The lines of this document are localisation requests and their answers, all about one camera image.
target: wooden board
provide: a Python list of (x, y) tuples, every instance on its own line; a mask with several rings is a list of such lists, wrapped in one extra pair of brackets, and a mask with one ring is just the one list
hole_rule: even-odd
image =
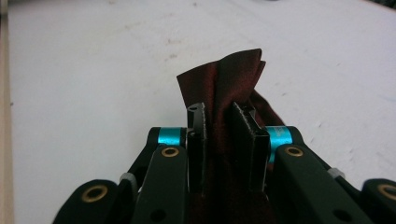
[(0, 223), (13, 223), (14, 203), (6, 0), (1, 1), (0, 20)]

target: black plastic part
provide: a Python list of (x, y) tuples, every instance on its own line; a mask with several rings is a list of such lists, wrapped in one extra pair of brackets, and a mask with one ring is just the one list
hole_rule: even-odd
[[(86, 197), (97, 197), (105, 194), (94, 202), (83, 200)], [(78, 187), (58, 212), (53, 223), (69, 224), (107, 224), (117, 223), (120, 213), (120, 202), (118, 200), (117, 185), (108, 180), (93, 180)]]
[(303, 136), (301, 135), (300, 131), (293, 126), (287, 126), (289, 129), (291, 139), (293, 141), (294, 145), (302, 146), (305, 147), (306, 149), (310, 150), (311, 153), (315, 156), (315, 158), (322, 164), (322, 166), (326, 169), (329, 170), (332, 168), (329, 164), (327, 164), (321, 157), (319, 157), (314, 151), (312, 151), (304, 142)]
[(187, 128), (181, 128), (180, 130), (180, 146), (187, 148)]
[(168, 147), (160, 146), (152, 155), (132, 224), (181, 224), (187, 220), (187, 151), (171, 146), (177, 155), (165, 157), (163, 150)]
[(396, 223), (396, 182), (387, 179), (364, 182), (361, 207), (377, 224)]
[(290, 144), (276, 150), (269, 188), (280, 224), (373, 223), (306, 147)]
[(347, 182), (343, 177), (337, 176), (334, 179), (343, 190), (355, 201), (355, 203), (361, 203), (361, 192), (358, 189), (355, 189), (349, 182)]
[(187, 108), (187, 146), (189, 153), (189, 192), (203, 192), (206, 174), (206, 118), (205, 105), (195, 104)]
[(264, 192), (270, 136), (254, 119), (254, 108), (233, 103), (232, 135), (236, 166), (248, 191)]
[(136, 177), (138, 187), (141, 187), (143, 184), (143, 180), (145, 179), (146, 172), (149, 168), (152, 153), (154, 153), (158, 146), (158, 135), (160, 133), (160, 129), (161, 128), (158, 127), (150, 129), (148, 132), (148, 141), (145, 147), (134, 161), (134, 164), (132, 164), (131, 168), (128, 170), (128, 173), (134, 174)]

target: cloth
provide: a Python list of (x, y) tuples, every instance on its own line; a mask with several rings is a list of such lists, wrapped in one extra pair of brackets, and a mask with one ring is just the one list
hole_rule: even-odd
[(207, 175), (204, 194), (192, 194), (189, 223), (276, 223), (263, 193), (243, 190), (236, 172), (231, 139), (233, 102), (253, 105), (263, 125), (283, 125), (282, 120), (254, 87), (265, 62), (262, 51), (236, 52), (219, 61), (191, 69), (177, 77), (186, 107), (205, 103), (207, 117)]

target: white table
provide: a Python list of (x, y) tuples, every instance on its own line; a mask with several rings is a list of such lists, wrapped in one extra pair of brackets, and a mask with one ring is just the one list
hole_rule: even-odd
[(256, 90), (361, 188), (396, 179), (396, 11), (361, 0), (11, 1), (16, 223), (118, 181), (153, 126), (186, 126), (176, 75), (244, 49)]

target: dark red cloth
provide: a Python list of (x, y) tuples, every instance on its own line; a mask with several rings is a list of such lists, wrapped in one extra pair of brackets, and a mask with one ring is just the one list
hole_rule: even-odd
[(261, 56), (260, 49), (240, 51), (177, 77), (186, 107), (204, 102), (207, 116), (207, 184), (204, 195), (191, 195), (189, 223), (275, 223), (265, 195), (242, 188), (229, 129), (232, 102), (253, 105), (260, 125), (283, 125), (254, 91), (265, 66)]

